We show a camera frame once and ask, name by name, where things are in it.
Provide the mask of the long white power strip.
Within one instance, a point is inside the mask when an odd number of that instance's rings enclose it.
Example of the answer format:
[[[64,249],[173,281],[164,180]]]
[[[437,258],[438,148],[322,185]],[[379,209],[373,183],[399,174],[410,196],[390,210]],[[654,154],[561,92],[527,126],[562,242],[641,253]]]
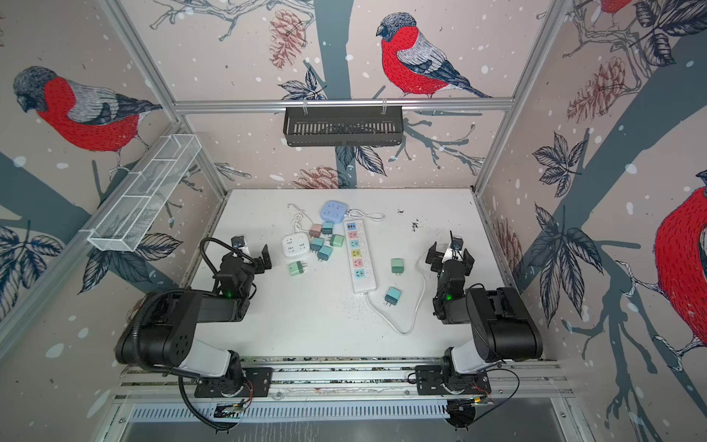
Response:
[[[376,291],[377,280],[364,221],[361,219],[344,220],[344,237],[353,292],[365,294]]]

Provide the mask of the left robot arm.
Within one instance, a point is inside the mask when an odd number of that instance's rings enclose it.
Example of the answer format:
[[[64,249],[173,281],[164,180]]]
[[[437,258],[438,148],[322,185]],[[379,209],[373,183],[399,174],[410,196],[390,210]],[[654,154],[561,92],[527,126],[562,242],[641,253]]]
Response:
[[[245,252],[242,237],[230,244],[205,238],[199,249],[213,273],[214,288],[177,288],[145,296],[116,344],[116,360],[175,376],[182,384],[190,379],[199,399],[265,398],[272,370],[244,368],[237,352],[198,339],[196,329],[202,323],[245,319],[257,292],[255,276],[272,269],[269,249],[263,247],[259,256],[252,257]]]

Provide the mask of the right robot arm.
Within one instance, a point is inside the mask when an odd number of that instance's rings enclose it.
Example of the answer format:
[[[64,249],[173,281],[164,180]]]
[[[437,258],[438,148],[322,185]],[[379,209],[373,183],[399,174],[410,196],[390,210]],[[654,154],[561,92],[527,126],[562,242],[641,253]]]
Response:
[[[483,373],[506,361],[541,358],[543,342],[517,289],[465,286],[474,258],[461,245],[455,239],[442,250],[435,243],[425,256],[437,275],[433,315],[445,325],[471,327],[468,342],[445,351],[441,386],[452,394],[484,393]]]

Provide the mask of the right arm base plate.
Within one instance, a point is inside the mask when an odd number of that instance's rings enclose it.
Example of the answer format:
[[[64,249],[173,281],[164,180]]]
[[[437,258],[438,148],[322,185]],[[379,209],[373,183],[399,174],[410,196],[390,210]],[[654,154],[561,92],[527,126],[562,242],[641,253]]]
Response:
[[[417,366],[414,369],[414,384],[420,396],[491,394],[485,372],[460,374],[452,368],[438,365]]]

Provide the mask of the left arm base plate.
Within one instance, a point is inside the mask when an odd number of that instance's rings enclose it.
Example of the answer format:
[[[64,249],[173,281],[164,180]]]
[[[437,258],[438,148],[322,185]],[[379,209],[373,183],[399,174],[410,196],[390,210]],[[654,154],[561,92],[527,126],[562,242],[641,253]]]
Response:
[[[196,398],[265,398],[269,394],[272,368],[240,368],[221,378],[199,379],[194,395]]]

